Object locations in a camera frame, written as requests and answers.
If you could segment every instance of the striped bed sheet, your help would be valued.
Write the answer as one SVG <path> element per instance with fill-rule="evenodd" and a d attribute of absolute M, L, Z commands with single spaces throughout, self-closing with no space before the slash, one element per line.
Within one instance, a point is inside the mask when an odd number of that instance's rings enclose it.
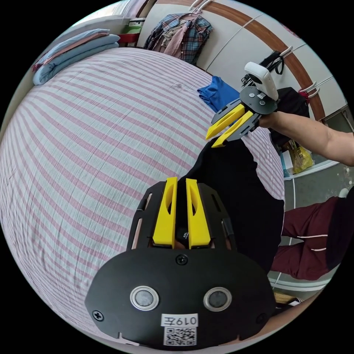
<path fill-rule="evenodd" d="M 114 48 L 34 87 L 11 119 L 0 145 L 4 235 L 36 293 L 76 328 L 108 338 L 85 295 L 97 270 L 125 251 L 145 190 L 194 165 L 214 114 L 197 89 L 210 81 L 176 58 Z M 267 191 L 284 199 L 269 131 L 243 141 Z"/>

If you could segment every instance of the yellow bag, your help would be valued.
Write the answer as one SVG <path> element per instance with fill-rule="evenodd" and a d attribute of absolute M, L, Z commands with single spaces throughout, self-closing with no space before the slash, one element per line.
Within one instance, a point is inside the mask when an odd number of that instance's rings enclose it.
<path fill-rule="evenodd" d="M 289 142 L 289 147 L 290 157 L 293 164 L 293 174 L 300 173 L 315 164 L 311 157 L 311 153 L 299 144 L 291 140 Z"/>

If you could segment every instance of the human arm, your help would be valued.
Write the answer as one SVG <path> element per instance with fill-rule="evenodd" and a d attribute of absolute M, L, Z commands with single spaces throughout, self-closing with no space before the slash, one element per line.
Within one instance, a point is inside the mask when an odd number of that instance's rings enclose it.
<path fill-rule="evenodd" d="M 329 160 L 354 166 L 353 133 L 339 132 L 321 122 L 283 112 L 274 112 L 262 117 L 260 126 L 272 128 Z"/>
<path fill-rule="evenodd" d="M 318 292 L 316 295 L 313 295 L 309 299 L 301 302 L 299 305 L 296 305 L 296 306 L 292 307 L 291 309 L 288 309 L 276 316 L 271 317 L 269 319 L 269 321 L 266 323 L 266 325 L 260 330 L 260 332 L 258 332 L 253 337 L 247 338 L 245 340 L 236 339 L 236 340 L 233 340 L 232 342 L 225 343 L 223 345 L 245 342 L 245 341 L 248 341 L 251 339 L 255 339 L 255 338 L 264 336 L 264 335 L 271 333 L 273 331 L 276 331 L 278 329 L 281 329 L 282 327 L 284 327 L 285 325 L 287 325 L 288 323 L 293 321 L 304 310 L 306 310 L 314 302 L 314 300 L 316 300 L 316 298 L 318 297 L 318 295 L 320 293 L 321 292 Z"/>

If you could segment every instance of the maroon pants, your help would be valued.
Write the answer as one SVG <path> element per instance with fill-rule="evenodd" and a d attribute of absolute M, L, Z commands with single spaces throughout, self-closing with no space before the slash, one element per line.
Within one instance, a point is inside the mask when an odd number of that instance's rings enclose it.
<path fill-rule="evenodd" d="M 272 271 L 291 275 L 300 280 L 317 280 L 329 272 L 326 246 L 329 224 L 338 197 L 285 212 L 283 236 L 303 242 L 279 246 Z"/>

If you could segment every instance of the white tracker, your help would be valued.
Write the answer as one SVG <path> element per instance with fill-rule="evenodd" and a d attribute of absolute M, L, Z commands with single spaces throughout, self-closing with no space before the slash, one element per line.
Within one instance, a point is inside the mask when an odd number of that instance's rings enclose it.
<path fill-rule="evenodd" d="M 279 98 L 277 88 L 269 70 L 259 64 L 249 62 L 244 67 L 246 73 L 255 83 L 258 90 L 263 92 L 265 95 L 277 101 Z"/>

